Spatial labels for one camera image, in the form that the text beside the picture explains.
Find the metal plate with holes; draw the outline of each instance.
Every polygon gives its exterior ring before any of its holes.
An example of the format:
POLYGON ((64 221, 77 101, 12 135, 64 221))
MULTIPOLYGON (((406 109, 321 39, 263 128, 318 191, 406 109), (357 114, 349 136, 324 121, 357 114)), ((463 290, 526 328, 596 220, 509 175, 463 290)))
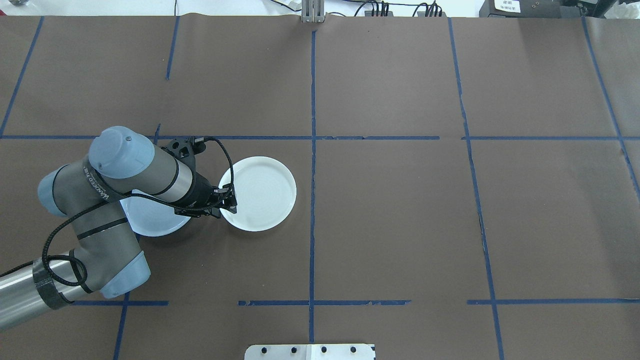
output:
POLYGON ((244 360, 375 360, 375 349, 368 344, 252 345, 244 360))

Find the white plate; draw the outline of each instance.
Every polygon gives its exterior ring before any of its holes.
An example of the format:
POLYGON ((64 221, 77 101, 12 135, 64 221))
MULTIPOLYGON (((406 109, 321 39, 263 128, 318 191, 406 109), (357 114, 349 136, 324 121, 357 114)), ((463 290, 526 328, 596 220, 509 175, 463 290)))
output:
MULTIPOLYGON (((231 171, 220 179, 220 188, 231 181, 231 171)), ((281 162, 254 156, 234 164, 237 214, 221 210, 222 216, 238 229, 263 231, 282 222, 296 202, 296 181, 281 162)))
POLYGON ((173 208, 142 197, 128 197, 120 201, 131 229, 144 236, 163 236, 180 229, 190 217, 176 215, 173 208))

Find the metal clamp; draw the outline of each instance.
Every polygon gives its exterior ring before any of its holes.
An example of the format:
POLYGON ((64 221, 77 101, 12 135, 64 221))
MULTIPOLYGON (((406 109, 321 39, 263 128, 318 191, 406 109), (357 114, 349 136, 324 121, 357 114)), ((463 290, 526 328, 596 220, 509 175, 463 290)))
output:
POLYGON ((302 0, 302 22, 324 22, 324 0, 302 0))

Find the brown table surface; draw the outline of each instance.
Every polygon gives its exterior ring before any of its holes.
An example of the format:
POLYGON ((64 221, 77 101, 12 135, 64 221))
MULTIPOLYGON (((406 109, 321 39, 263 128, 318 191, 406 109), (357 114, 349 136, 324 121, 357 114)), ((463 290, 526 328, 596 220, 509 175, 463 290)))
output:
MULTIPOLYGON (((0 266, 60 222, 41 178, 103 129, 287 165, 261 233, 142 238, 151 278, 0 334, 2 359, 637 359, 640 22, 0 17, 0 266)), ((217 183, 221 153, 198 155, 217 183)), ((70 229, 51 252, 76 246, 70 229)))

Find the blue tape line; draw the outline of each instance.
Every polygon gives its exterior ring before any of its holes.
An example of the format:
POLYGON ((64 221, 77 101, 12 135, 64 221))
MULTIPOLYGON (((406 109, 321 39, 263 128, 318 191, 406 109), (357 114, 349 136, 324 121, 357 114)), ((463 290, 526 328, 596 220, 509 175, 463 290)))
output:
MULTIPOLYGON (((192 135, 159 135, 147 136, 149 140, 171 140, 175 138, 185 138, 192 135)), ((98 135, 4 135, 3 139, 23 139, 23 140, 84 140, 94 139, 98 135)), ((236 136, 222 135, 215 136, 220 140, 311 140, 311 136, 236 136)), ((469 140, 549 140, 549 141, 615 141, 615 136, 470 136, 469 140)), ((623 136, 625 141, 638 141, 640 136, 623 136)), ((440 140, 439 136, 317 136, 316 140, 440 140)))
POLYGON ((175 50, 175 41, 178 38, 178 25, 180 24, 180 17, 175 17, 175 25, 173 26, 173 40, 171 41, 171 50, 169 51, 169 61, 166 64, 166 79, 169 80, 171 75, 171 65, 173 63, 173 52, 175 50))
POLYGON ((608 141, 617 140, 615 136, 464 136, 461 140, 571 140, 571 141, 608 141))
MULTIPOLYGON (((76 300, 73 306, 122 306, 123 301, 119 300, 76 300)), ((128 301, 127 306, 169 306, 168 301, 160 300, 134 300, 128 301)))
POLYGON ((316 300, 317 306, 405 306, 411 300, 316 300))
POLYGON ((122 344, 122 334, 124 333, 124 323, 127 319, 127 303, 129 302, 129 293, 124 295, 122 302, 122 312, 120 313, 120 325, 118 326, 118 337, 116 338, 116 347, 113 351, 113 360, 118 360, 120 356, 120 345, 122 344))
POLYGON ((72 306, 122 306, 119 300, 76 300, 72 306))
POLYGON ((584 30, 584 37, 587 40, 587 47, 589 48, 589 54, 591 55, 591 61, 593 62, 593 67, 596 70, 596 75, 598 76, 598 82, 600 83, 600 88, 602 89, 602 94, 604 95, 604 99, 607 103, 607 109, 609 109, 609 115, 611 116, 611 121, 613 122, 613 127, 616 129, 616 135, 618 135, 618 140, 620 141, 620 147, 622 148, 622 153, 625 156, 625 162, 627 163, 627 169, 629 170, 629 175, 631 176, 631 182, 634 185, 634 189, 636 190, 636 197, 638 201, 640 201, 640 188, 638 188, 638 182, 636 179, 636 173, 634 172, 634 168, 631 165, 631 161, 629 160, 629 155, 627 153, 627 147, 625 146, 625 141, 622 138, 622 133, 620 132, 620 126, 618 126, 618 119, 616 119, 616 114, 613 112, 613 107, 611 106, 611 100, 609 98, 609 93, 607 92, 607 88, 604 86, 604 81, 602 80, 602 75, 600 73, 600 67, 598 66, 598 62, 596 61, 595 53, 593 52, 593 47, 591 46, 591 38, 589 37, 589 29, 587 29, 587 21, 582 17, 582 28, 584 30))
POLYGON ((499 299, 467 300, 467 305, 640 304, 640 299, 499 299))
POLYGON ((27 53, 27 56, 24 59, 24 63, 22 64, 22 70, 20 70, 20 76, 18 76, 18 81, 15 84, 15 88, 13 88, 13 94, 11 95, 11 99, 9 100, 9 106, 7 106, 6 113, 4 113, 4 119, 2 121, 2 125, 0 126, 0 138, 2 138, 4 135, 4 129, 6 128, 6 123, 9 121, 9 115, 11 114, 13 103, 15 102, 16 96, 18 96, 18 91, 20 90, 20 84, 22 83, 24 72, 27 70, 27 64, 29 63, 29 59, 31 59, 31 54, 33 53, 33 48, 36 46, 36 41, 38 41, 38 36, 40 35, 40 29, 42 29, 43 22, 44 22, 44 16, 41 16, 40 22, 38 22, 38 27, 36 28, 36 32, 35 34, 33 34, 33 40, 31 41, 29 52, 27 53))
POLYGON ((307 306, 307 300, 250 300, 239 301, 238 306, 307 306))
MULTIPOLYGON (((460 68, 458 67, 458 54, 456 52, 456 42, 453 35, 453 23, 451 22, 451 18, 448 17, 447 21, 449 22, 449 38, 451 38, 451 52, 453 55, 453 65, 456 71, 456 82, 458 84, 458 97, 460 98, 460 111, 462 112, 462 118, 464 120, 465 127, 465 138, 467 143, 467 153, 469 157, 469 166, 471 168, 471 179, 474 185, 474 195, 476 196, 476 208, 478 212, 478 219, 480 221, 480 233, 482 235, 482 245, 484 250, 484 267, 486 268, 486 278, 489 283, 489 295, 491 296, 491 300, 495 301, 495 290, 493 288, 493 275, 491 273, 491 261, 489 259, 489 248, 486 243, 486 232, 484 230, 484 217, 482 214, 482 204, 480 202, 480 193, 478 190, 477 178, 476 178, 476 166, 474 165, 474 159, 471 150, 471 140, 469 134, 469 126, 467 122, 467 112, 465 110, 465 105, 462 101, 462 82, 460 79, 460 68)), ((495 339, 498 345, 498 355, 500 360, 504 360, 504 350, 502 348, 502 334, 500 332, 500 320, 498 318, 498 307, 495 303, 492 304, 493 311, 493 326, 495 327, 495 339)))
POLYGON ((158 144, 158 137, 160 136, 160 125, 158 124, 158 127, 156 128, 156 133, 154 134, 154 145, 158 144))
POLYGON ((84 140, 95 139, 98 135, 4 135, 3 139, 22 140, 84 140))
MULTIPOLYGON (((405 306, 411 300, 314 300, 315 306, 405 306)), ((308 306, 307 300, 250 300, 239 301, 238 306, 308 306)))
POLYGON ((439 136, 318 136, 317 140, 439 140, 439 136))
MULTIPOLYGON (((175 139, 175 138, 184 138, 187 136, 192 136, 192 135, 162 135, 159 137, 159 139, 161 140, 171 140, 171 139, 175 139)), ((195 135, 195 137, 197 138, 201 138, 205 135, 195 135)), ((213 137, 219 139, 219 140, 311 140, 311 136, 268 136, 268 135, 256 135, 256 136, 252 136, 252 135, 221 135, 221 136, 216 136, 213 135, 213 137)))
POLYGON ((309 343, 315 341, 316 277, 316 30, 311 32, 311 224, 309 246, 309 343))

